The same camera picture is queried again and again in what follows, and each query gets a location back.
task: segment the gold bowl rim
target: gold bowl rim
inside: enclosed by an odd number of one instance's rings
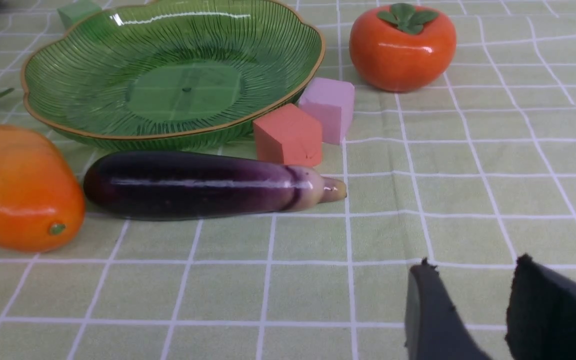
[[[151,0],[151,1],[146,2],[144,4],[116,6],[116,7],[114,7],[114,9],[126,9],[126,8],[133,8],[134,9],[134,8],[147,7],[153,3],[157,3],[158,1],[159,0]],[[80,21],[74,23],[69,29],[67,29],[66,32],[64,32],[64,34],[62,36],[60,36],[58,39],[55,39],[54,41],[46,43],[45,45],[37,48],[37,50],[32,51],[32,53],[30,53],[30,55],[28,57],[26,57],[26,59],[23,61],[23,65],[21,66],[21,72],[20,72],[21,87],[23,89],[23,107],[25,107],[25,110],[28,112],[28,114],[30,114],[30,116],[32,116],[36,120],[41,121],[41,123],[44,123],[45,125],[50,126],[52,128],[56,128],[56,129],[62,130],[64,132],[71,133],[74,135],[79,135],[82,137],[87,137],[87,138],[91,138],[91,139],[99,139],[99,140],[109,140],[109,141],[146,141],[146,140],[156,140],[156,139],[169,139],[169,138],[174,138],[174,137],[183,137],[186,135],[196,135],[196,134],[201,134],[201,133],[214,132],[215,130],[229,128],[231,126],[235,126],[235,125],[244,123],[250,119],[253,119],[253,118],[259,116],[260,114],[267,112],[268,110],[276,107],[277,105],[285,102],[286,100],[292,98],[292,96],[294,96],[297,92],[299,92],[303,88],[305,88],[306,85],[308,84],[308,82],[310,82],[314,78],[315,73],[318,70],[318,68],[320,68],[320,66],[322,65],[322,61],[323,61],[324,55],[326,53],[326,38],[324,37],[322,31],[319,28],[317,28],[315,25],[311,24],[310,22],[305,21],[304,18],[302,18],[301,14],[299,14],[295,9],[284,4],[283,2],[281,2],[279,0],[262,0],[262,1],[275,3],[275,4],[278,4],[279,6],[282,6],[286,9],[290,10],[290,12],[297,18],[297,20],[300,23],[302,23],[303,25],[306,25],[306,27],[309,27],[309,28],[315,30],[317,36],[319,36],[319,39],[321,40],[321,49],[319,51],[319,57],[317,59],[317,62],[314,64],[314,66],[310,70],[310,73],[308,74],[308,76],[306,76],[306,78],[298,86],[296,86],[292,91],[290,91],[286,95],[282,96],[282,98],[279,98],[279,100],[274,101],[272,104],[267,105],[263,109],[259,109],[255,112],[252,112],[251,114],[248,114],[247,116],[243,116],[242,118],[239,118],[237,120],[230,121],[228,123],[222,123],[221,125],[203,127],[201,129],[188,130],[188,131],[170,132],[168,134],[154,134],[154,135],[140,135],[140,136],[135,136],[135,135],[121,135],[121,136],[120,135],[102,135],[102,134],[97,134],[94,132],[77,130],[77,129],[73,129],[73,128],[68,127],[68,126],[64,126],[61,123],[56,123],[52,120],[49,120],[49,119],[39,115],[33,109],[33,107],[30,105],[29,100],[28,100],[28,98],[30,96],[30,89],[28,88],[28,84],[26,83],[26,68],[27,68],[28,64],[35,57],[36,54],[38,54],[39,52],[41,52],[45,48],[48,48],[52,45],[55,45],[56,43],[59,43],[60,41],[62,41],[64,39],[66,39],[70,35],[70,33],[73,30],[75,30],[81,23],[87,21],[89,18],[92,18],[93,16],[96,16],[96,14],[99,14],[99,13],[104,12],[104,11],[109,10],[109,9],[101,9],[100,11],[96,11],[96,12],[90,14],[89,16],[82,18]]]

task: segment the toy fruit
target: toy fruit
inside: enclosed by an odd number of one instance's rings
[[[83,191],[55,145],[33,130],[0,125],[0,248],[60,248],[84,214]]]
[[[450,65],[457,32],[446,14],[397,3],[361,14],[350,29],[350,60],[374,87],[411,92],[436,80]]]
[[[310,167],[154,150],[101,157],[83,189],[110,214],[147,221],[297,212],[347,196],[345,183]]]

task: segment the toy eggplant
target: toy eggplant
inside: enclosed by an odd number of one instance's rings
[[[125,219],[179,221],[298,212],[347,196],[313,168],[180,151],[122,151],[86,171],[87,199]]]

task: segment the table surface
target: table surface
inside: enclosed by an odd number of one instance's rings
[[[317,75],[356,85],[347,139],[317,167],[347,200],[169,223],[90,213],[61,250],[0,250],[0,360],[404,360],[407,269],[423,257],[475,341],[510,359],[515,258],[576,280],[576,0],[423,1],[459,45],[444,76],[400,96],[354,70],[352,22],[378,3],[350,1],[289,3],[326,36]],[[32,119],[19,91],[66,3],[0,10],[0,89],[18,89],[0,123],[46,134],[82,174],[105,152]],[[211,151],[255,157],[249,139]]]

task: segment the orange persimmon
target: orange persimmon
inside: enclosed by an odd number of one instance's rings
[[[457,32],[444,13],[397,3],[361,14],[350,29],[350,60],[368,84],[411,92],[446,71],[457,49]]]
[[[0,248],[60,248],[84,216],[82,187],[59,149],[34,130],[0,125]]]

